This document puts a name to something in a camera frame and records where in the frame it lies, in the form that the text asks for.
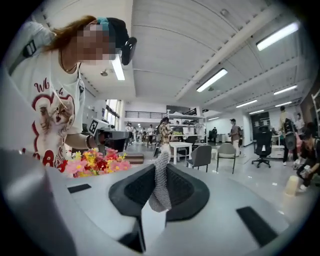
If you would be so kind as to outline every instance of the brown wall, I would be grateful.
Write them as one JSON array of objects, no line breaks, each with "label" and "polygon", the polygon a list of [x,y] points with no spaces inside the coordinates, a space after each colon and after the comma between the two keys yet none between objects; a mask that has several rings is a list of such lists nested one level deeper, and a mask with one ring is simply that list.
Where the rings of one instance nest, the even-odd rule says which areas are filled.
[{"label": "brown wall", "polygon": [[314,121],[311,114],[311,111],[314,111],[312,109],[314,106],[314,103],[311,98],[311,94],[313,95],[316,94],[319,88],[320,88],[320,73],[318,73],[318,76],[314,82],[314,85],[309,91],[308,95],[304,98],[304,100],[300,104],[303,120],[306,124]]}]

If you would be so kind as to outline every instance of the fluorescent tube light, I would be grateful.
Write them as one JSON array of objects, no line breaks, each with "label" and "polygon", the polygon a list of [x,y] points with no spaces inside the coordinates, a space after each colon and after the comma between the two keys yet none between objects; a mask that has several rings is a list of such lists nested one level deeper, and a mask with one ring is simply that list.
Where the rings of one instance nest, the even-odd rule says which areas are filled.
[{"label": "fluorescent tube light", "polygon": [[219,116],[214,117],[214,118],[210,118],[210,119],[208,119],[208,121],[213,120],[213,119],[218,119],[218,118],[219,118]]},{"label": "fluorescent tube light", "polygon": [[260,113],[260,112],[263,112],[263,111],[264,111],[264,110],[254,111],[254,112],[249,113],[249,115],[256,114],[256,113]]},{"label": "fluorescent tube light", "polygon": [[112,63],[116,78],[118,78],[118,80],[121,80],[121,81],[126,80],[124,70],[122,69],[122,64],[120,61],[119,54],[115,55],[115,59],[111,60],[111,63]]},{"label": "fluorescent tube light", "polygon": [[276,91],[273,95],[282,94],[282,93],[284,93],[284,92],[293,90],[293,89],[295,89],[295,88],[297,88],[297,87],[298,87],[297,85],[294,85],[294,86],[288,87],[288,88],[286,88],[286,89]]},{"label": "fluorescent tube light", "polygon": [[289,102],[286,102],[286,103],[282,103],[282,104],[276,105],[275,107],[277,108],[277,107],[281,107],[283,105],[288,105],[288,104],[291,104],[291,103],[292,103],[292,101],[289,101]]},{"label": "fluorescent tube light", "polygon": [[243,106],[246,106],[246,105],[249,105],[249,104],[252,104],[252,103],[255,103],[255,102],[257,102],[256,99],[253,100],[253,101],[249,101],[249,102],[247,102],[247,103],[241,104],[241,105],[239,105],[239,106],[236,106],[236,108],[241,108],[241,107],[243,107]]},{"label": "fluorescent tube light", "polygon": [[273,33],[272,35],[268,36],[266,39],[262,40],[261,42],[257,43],[256,47],[258,48],[259,51],[262,51],[263,49],[281,40],[282,38],[285,38],[286,36],[296,32],[298,29],[299,29],[298,22],[291,23],[281,28],[277,32]]},{"label": "fluorescent tube light", "polygon": [[216,82],[217,80],[222,78],[226,73],[228,73],[227,70],[225,70],[224,68],[221,69],[218,73],[216,73],[213,77],[211,77],[208,81],[206,81],[203,85],[201,85],[198,89],[196,89],[196,91],[198,93],[201,93],[206,88],[208,88],[210,85],[212,85],[214,82]]}]

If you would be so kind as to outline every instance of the gray knitted object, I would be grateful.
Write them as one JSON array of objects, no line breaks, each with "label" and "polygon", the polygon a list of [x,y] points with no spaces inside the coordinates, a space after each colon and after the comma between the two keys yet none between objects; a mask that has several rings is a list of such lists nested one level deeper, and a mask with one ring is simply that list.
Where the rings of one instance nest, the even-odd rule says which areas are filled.
[{"label": "gray knitted object", "polygon": [[169,192],[167,189],[167,163],[169,153],[163,151],[156,159],[155,165],[155,189],[149,198],[150,207],[157,213],[171,209]]}]

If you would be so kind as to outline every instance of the artificial flower bouquet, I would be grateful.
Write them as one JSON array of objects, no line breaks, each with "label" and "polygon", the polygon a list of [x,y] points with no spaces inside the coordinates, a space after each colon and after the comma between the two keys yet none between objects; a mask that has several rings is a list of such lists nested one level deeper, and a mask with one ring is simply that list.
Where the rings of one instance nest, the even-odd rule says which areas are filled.
[{"label": "artificial flower bouquet", "polygon": [[71,159],[65,160],[62,168],[68,177],[79,178],[109,174],[118,171],[126,171],[131,168],[131,164],[125,161],[126,154],[117,154],[118,151],[108,148],[106,156],[96,149],[90,149],[81,154],[72,154]]}]

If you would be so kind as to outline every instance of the beige pants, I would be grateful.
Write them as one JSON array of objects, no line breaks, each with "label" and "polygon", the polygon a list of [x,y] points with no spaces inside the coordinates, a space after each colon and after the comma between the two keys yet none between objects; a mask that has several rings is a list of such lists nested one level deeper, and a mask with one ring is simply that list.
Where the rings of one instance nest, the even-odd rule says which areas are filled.
[{"label": "beige pants", "polygon": [[170,159],[171,159],[171,148],[170,148],[170,145],[169,144],[163,144],[161,146],[161,152],[164,152],[164,151],[167,151],[168,154],[169,154],[169,161],[168,163],[170,162]]},{"label": "beige pants", "polygon": [[240,148],[239,148],[239,140],[234,140],[232,142],[233,147],[235,148],[235,156],[238,157],[240,153]]}]

